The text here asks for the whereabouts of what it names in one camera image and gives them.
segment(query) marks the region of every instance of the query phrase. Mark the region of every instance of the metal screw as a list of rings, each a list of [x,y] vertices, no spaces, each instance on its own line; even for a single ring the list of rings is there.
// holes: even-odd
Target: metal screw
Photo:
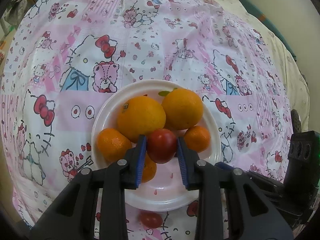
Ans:
[[[88,175],[90,173],[90,169],[89,168],[83,168],[80,172],[83,175]]]
[[[241,170],[240,168],[235,168],[233,170],[233,173],[236,174],[236,175],[241,175],[243,173],[243,170]]]
[[[117,163],[118,163],[118,165],[123,166],[123,165],[127,164],[127,161],[125,159],[121,159]]]
[[[206,165],[206,161],[205,160],[197,160],[197,165],[198,166],[205,166]]]

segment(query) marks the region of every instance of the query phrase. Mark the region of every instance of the white plate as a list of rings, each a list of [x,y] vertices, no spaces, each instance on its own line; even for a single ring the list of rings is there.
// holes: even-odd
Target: white plate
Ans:
[[[172,91],[174,88],[181,88],[181,86],[165,80],[140,81],[121,88],[104,103],[96,117],[91,134],[92,157],[98,169],[106,168],[108,163],[105,162],[95,146],[97,135],[105,128],[117,128],[117,114],[123,104],[130,98],[146,94],[161,103],[164,97],[158,93]],[[217,124],[205,105],[203,117],[198,125],[206,127],[211,135],[209,148],[201,152],[199,157],[215,164],[220,161],[220,136]],[[178,159],[173,158],[168,163],[157,164],[157,172],[152,180],[140,184],[137,190],[126,190],[125,202],[139,209],[162,212],[185,206],[194,201],[198,195],[198,191],[185,189],[182,184]]]

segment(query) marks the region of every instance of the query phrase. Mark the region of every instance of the small orange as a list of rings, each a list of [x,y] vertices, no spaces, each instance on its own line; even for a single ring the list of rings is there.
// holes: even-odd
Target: small orange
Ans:
[[[211,136],[206,128],[194,126],[186,131],[183,138],[189,149],[199,153],[208,148]]]
[[[140,134],[148,136],[163,128],[165,112],[151,97],[138,96],[124,103],[117,117],[118,130],[130,141],[137,143]]]
[[[103,129],[97,136],[96,145],[110,163],[122,159],[126,151],[132,148],[130,140],[113,128]]]
[[[150,159],[148,154],[146,154],[141,182],[146,183],[149,180],[152,180],[156,175],[156,172],[157,172],[157,164]]]
[[[189,89],[178,88],[171,91],[162,101],[166,114],[166,126],[175,130],[185,130],[196,125],[203,114],[201,98]]]

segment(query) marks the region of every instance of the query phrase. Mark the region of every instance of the hello kitty tablecloth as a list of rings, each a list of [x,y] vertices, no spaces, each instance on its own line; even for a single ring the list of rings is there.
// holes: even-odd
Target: hello kitty tablecloth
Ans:
[[[214,0],[39,0],[11,44],[1,84],[1,133],[13,203],[32,227],[91,158],[102,104],[145,79],[199,94],[221,160],[283,180],[289,101],[260,33]],[[145,228],[126,206],[129,239],[193,239],[197,201]],[[225,234],[228,218],[223,209]],[[99,207],[95,237],[99,237]]]

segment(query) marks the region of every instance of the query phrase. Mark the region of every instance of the red tomato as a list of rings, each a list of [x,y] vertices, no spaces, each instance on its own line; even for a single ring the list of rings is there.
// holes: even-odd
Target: red tomato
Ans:
[[[162,225],[162,217],[154,212],[141,211],[139,220],[147,228],[158,228]]]
[[[155,163],[167,163],[177,151],[177,137],[168,129],[157,129],[148,136],[147,153]]]

